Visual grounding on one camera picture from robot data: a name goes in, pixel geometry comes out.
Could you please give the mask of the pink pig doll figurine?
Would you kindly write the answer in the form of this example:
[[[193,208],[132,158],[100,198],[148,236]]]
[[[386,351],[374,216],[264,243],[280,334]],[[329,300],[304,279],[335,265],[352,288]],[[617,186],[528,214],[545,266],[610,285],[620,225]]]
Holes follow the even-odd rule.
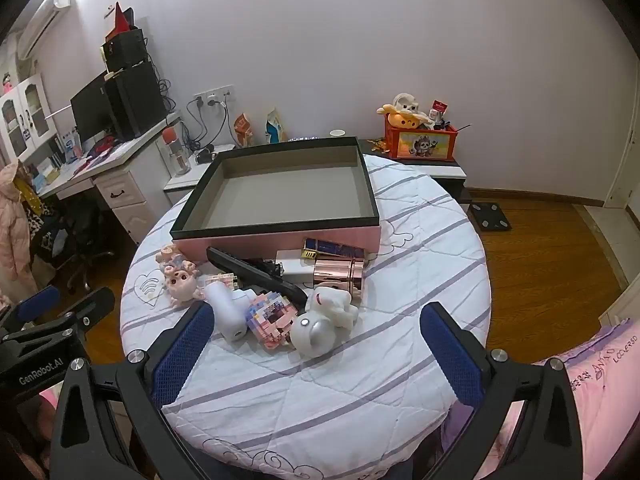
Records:
[[[165,279],[165,288],[173,307],[184,307],[192,300],[204,298],[203,287],[198,284],[200,271],[175,244],[164,246],[155,261]]]

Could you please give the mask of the white charger box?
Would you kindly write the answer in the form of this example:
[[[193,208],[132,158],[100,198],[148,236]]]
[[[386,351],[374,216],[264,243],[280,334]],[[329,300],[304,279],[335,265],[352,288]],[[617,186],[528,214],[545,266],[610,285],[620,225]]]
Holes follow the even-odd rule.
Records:
[[[314,286],[314,259],[302,256],[300,249],[279,250],[276,263],[282,268],[282,278],[295,285],[311,288]]]

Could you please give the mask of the white cylindrical holder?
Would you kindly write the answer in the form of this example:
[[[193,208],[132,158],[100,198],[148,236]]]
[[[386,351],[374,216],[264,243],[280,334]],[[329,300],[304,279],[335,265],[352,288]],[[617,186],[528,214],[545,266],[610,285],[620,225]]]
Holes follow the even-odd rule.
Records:
[[[257,298],[253,289],[231,290],[223,282],[214,281],[204,287],[206,302],[213,308],[215,326],[228,342],[242,339],[247,332],[246,314]]]

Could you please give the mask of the black remote control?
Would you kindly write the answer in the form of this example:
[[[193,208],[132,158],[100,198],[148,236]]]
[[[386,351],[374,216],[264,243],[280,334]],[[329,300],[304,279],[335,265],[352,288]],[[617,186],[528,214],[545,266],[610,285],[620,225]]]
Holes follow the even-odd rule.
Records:
[[[305,309],[308,296],[297,285],[213,246],[206,249],[206,256],[216,268],[235,274],[243,285],[258,286],[267,292],[277,292],[290,300],[298,312],[303,312]]]

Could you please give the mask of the orange toy storage crate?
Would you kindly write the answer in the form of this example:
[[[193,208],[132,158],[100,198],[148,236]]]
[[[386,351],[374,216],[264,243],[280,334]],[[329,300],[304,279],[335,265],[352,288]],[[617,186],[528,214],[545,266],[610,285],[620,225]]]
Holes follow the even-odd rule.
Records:
[[[447,126],[445,129],[394,128],[386,122],[384,142],[392,159],[437,160],[452,162],[458,130]]]

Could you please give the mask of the pink box with black rim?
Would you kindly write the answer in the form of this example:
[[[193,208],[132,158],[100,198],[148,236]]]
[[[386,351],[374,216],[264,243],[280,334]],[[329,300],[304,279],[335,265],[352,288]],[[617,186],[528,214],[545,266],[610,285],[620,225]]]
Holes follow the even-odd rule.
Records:
[[[271,259],[314,238],[376,252],[380,214],[356,139],[296,140],[218,155],[181,208],[172,241],[194,261],[215,247]]]

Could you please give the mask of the pink bedsheet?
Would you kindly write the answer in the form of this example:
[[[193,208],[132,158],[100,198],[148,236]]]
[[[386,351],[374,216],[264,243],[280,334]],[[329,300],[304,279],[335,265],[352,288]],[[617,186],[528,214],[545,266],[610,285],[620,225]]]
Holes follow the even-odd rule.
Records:
[[[639,415],[639,323],[601,328],[562,354],[573,391],[585,479],[605,470]]]

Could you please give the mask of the white wall power strip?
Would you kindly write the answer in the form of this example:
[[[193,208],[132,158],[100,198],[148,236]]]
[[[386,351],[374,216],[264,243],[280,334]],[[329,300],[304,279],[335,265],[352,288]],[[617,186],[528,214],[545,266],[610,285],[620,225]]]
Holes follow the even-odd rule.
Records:
[[[215,89],[196,92],[193,97],[196,99],[196,102],[206,104],[207,106],[229,104],[235,100],[235,88],[232,84],[227,84],[226,86]]]

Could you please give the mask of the white astronaut figurine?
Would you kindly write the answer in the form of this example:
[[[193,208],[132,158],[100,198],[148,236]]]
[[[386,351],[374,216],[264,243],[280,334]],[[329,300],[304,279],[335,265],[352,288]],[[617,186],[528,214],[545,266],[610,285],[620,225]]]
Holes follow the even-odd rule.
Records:
[[[353,330],[358,318],[359,309],[352,304],[352,295],[347,290],[317,286],[288,336],[298,353],[316,358],[331,351],[338,335]]]

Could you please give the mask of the black speaker box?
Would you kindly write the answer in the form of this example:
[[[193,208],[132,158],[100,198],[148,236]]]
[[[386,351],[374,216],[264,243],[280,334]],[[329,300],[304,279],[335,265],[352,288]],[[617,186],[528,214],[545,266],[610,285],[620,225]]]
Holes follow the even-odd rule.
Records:
[[[116,73],[148,58],[145,38],[141,29],[121,32],[102,46],[104,62],[110,72]]]

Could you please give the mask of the blue gold slim box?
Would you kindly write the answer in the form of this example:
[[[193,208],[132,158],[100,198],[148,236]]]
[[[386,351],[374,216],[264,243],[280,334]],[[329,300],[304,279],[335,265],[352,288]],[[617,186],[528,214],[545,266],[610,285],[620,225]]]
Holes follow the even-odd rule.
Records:
[[[366,258],[366,252],[358,247],[328,242],[327,240],[317,240],[316,238],[306,238],[302,249],[302,257],[311,260],[326,258],[363,261]]]

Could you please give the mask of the yellow plush toy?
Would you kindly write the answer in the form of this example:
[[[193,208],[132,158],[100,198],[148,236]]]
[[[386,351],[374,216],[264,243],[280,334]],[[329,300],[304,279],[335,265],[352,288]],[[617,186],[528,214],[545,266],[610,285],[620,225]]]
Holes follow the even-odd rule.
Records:
[[[376,110],[376,114],[386,117],[386,122],[394,128],[416,129],[420,125],[420,118],[411,110],[398,110],[393,104],[384,104]]]

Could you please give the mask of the pink block-built toy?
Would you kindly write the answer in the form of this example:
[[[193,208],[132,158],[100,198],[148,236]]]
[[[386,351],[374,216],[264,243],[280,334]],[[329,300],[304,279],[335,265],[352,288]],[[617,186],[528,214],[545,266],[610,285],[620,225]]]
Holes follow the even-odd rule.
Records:
[[[291,344],[290,333],[296,318],[296,307],[277,292],[257,296],[245,313],[248,328],[267,350]]]

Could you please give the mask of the pink jacket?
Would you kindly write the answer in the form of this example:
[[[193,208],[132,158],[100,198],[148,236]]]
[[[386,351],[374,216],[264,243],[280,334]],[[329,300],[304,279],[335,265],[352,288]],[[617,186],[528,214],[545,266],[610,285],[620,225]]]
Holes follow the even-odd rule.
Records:
[[[29,224],[17,177],[27,178],[17,159],[1,169],[1,293],[17,304],[36,292],[38,286],[30,267]]]

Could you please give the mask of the rose gold metallic canister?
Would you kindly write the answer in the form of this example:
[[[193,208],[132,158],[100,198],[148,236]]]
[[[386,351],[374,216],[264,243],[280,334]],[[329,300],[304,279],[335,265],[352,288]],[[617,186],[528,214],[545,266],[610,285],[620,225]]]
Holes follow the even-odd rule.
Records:
[[[362,291],[364,264],[359,260],[319,259],[314,265],[314,286],[347,290],[352,296]]]

